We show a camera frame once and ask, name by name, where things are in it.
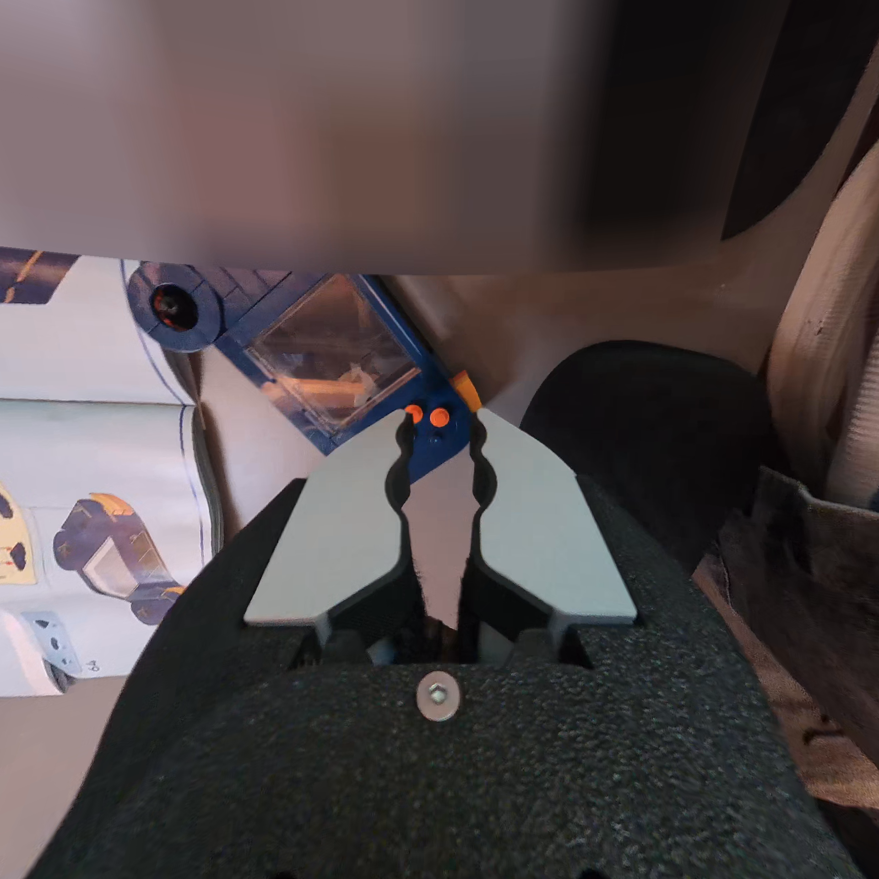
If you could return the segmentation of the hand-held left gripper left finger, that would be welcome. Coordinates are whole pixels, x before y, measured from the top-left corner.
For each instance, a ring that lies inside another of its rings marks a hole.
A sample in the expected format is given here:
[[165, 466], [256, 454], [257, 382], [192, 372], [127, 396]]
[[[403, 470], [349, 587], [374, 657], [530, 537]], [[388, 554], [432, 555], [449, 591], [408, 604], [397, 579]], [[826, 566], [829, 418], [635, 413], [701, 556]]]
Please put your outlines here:
[[325, 646], [389, 641], [416, 610], [409, 523], [412, 415], [396, 410], [333, 451], [304, 483], [244, 622], [312, 627]]

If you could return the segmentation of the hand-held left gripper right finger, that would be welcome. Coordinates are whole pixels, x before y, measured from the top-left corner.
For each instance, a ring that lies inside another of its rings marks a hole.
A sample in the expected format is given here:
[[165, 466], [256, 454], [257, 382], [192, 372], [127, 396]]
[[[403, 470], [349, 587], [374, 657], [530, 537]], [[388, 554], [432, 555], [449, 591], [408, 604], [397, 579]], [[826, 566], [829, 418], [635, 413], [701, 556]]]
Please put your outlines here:
[[469, 452], [468, 615], [478, 643], [541, 630], [560, 646], [574, 627], [633, 626], [635, 602], [574, 471], [487, 409], [472, 417]]

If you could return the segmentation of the blue toy brick car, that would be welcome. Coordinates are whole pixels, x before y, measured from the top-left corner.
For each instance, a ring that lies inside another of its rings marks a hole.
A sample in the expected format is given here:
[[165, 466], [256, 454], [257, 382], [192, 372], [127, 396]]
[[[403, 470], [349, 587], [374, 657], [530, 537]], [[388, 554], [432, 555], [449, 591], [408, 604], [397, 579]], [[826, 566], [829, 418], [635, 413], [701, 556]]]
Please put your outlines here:
[[412, 482], [469, 443], [467, 401], [380, 276], [141, 262], [126, 292], [160, 346], [218, 350], [323, 455], [396, 410]]

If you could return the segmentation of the black quilted slipper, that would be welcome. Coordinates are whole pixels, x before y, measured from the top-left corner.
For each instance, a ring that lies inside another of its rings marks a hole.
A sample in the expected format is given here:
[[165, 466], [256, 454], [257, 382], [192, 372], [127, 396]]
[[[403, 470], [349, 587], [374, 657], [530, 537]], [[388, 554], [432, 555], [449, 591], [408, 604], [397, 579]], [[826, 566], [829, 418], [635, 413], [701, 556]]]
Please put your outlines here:
[[618, 340], [544, 379], [521, 420], [692, 574], [762, 466], [785, 470], [764, 385], [724, 358]]

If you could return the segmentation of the dark grey denim cloth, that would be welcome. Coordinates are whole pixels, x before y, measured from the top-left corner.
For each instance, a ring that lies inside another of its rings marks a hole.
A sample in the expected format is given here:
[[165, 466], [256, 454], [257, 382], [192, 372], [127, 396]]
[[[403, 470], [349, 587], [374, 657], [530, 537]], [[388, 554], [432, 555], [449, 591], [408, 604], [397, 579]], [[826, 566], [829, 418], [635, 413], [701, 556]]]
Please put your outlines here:
[[702, 571], [807, 791], [877, 820], [877, 513], [762, 467]]

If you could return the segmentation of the open instruction booklet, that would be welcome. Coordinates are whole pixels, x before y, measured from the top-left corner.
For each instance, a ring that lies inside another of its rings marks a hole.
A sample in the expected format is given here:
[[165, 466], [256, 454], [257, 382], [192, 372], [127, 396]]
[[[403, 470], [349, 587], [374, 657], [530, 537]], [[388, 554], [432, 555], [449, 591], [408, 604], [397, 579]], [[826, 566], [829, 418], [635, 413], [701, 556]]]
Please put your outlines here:
[[1, 696], [128, 675], [222, 545], [192, 370], [136, 263], [2, 248]]

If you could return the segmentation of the person's pale trouser leg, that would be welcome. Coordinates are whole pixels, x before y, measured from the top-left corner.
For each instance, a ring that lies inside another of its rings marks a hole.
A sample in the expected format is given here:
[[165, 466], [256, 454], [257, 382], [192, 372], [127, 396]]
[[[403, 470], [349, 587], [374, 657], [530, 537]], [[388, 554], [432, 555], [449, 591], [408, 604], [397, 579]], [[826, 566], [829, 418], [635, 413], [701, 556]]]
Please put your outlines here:
[[775, 428], [819, 499], [877, 510], [878, 145], [830, 205], [775, 333]]

